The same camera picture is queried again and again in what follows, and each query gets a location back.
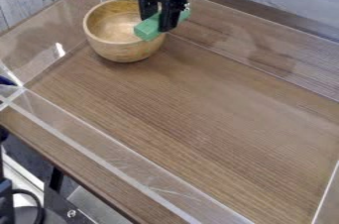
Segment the green rectangular block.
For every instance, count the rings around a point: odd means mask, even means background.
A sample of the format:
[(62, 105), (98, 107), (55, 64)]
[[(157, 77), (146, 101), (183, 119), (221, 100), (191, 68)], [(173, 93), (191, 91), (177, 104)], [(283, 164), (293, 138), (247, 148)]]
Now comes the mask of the green rectangular block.
[[(191, 16), (191, 10), (185, 9), (181, 12), (178, 24), (174, 26), (177, 28)], [(153, 41), (162, 34), (159, 30), (161, 27), (161, 11), (158, 11), (149, 18), (142, 20), (134, 27), (134, 35), (146, 42)]]

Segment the brown wooden bowl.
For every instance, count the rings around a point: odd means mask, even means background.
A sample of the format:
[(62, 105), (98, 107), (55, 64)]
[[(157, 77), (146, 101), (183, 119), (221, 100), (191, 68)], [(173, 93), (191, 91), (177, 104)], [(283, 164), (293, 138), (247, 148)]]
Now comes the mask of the brown wooden bowl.
[(109, 0), (85, 15), (85, 35), (95, 52), (115, 62), (137, 62), (150, 58), (161, 49), (166, 35), (143, 41), (134, 34), (141, 23), (138, 0)]

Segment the black table leg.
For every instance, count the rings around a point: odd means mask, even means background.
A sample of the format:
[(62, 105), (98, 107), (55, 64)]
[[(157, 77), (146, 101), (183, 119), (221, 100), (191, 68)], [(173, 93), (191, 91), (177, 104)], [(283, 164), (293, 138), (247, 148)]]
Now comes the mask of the black table leg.
[(65, 174), (58, 168), (54, 168), (50, 179), (50, 189), (53, 189), (55, 192), (61, 192), (63, 188), (63, 182)]

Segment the clear acrylic tray wall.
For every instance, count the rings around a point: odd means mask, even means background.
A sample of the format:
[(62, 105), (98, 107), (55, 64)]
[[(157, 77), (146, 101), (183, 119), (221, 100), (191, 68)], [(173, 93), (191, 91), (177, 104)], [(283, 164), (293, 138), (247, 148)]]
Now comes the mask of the clear acrylic tray wall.
[(339, 224), (339, 35), (191, 0), (137, 63), (59, 0), (0, 35), (0, 126), (135, 224)]

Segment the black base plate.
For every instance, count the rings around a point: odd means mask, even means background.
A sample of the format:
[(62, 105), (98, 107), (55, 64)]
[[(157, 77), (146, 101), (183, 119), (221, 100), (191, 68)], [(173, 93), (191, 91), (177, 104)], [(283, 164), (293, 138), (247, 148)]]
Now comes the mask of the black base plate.
[(45, 191), (45, 209), (43, 224), (97, 224), (75, 205), (49, 187)]

